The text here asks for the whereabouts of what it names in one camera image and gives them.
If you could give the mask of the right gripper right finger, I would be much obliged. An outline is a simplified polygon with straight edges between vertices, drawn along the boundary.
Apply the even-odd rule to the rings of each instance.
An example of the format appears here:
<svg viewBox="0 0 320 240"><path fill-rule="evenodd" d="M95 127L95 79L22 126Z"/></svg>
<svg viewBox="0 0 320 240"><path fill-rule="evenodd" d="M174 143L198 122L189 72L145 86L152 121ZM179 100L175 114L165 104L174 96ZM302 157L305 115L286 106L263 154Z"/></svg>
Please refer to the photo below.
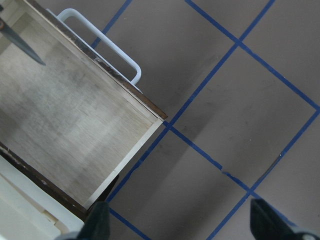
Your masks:
<svg viewBox="0 0 320 240"><path fill-rule="evenodd" d="M255 240L296 239L296 234L293 230L261 198L250 201L249 226Z"/></svg>

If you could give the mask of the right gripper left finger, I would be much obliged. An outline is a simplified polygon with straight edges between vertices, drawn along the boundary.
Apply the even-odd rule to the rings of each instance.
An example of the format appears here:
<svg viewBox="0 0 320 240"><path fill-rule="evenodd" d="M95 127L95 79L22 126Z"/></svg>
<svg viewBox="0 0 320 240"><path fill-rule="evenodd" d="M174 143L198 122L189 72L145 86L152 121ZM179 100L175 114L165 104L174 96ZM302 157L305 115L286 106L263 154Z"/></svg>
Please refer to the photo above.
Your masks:
<svg viewBox="0 0 320 240"><path fill-rule="evenodd" d="M96 202L77 240L108 240L110 237L110 208L106 201Z"/></svg>

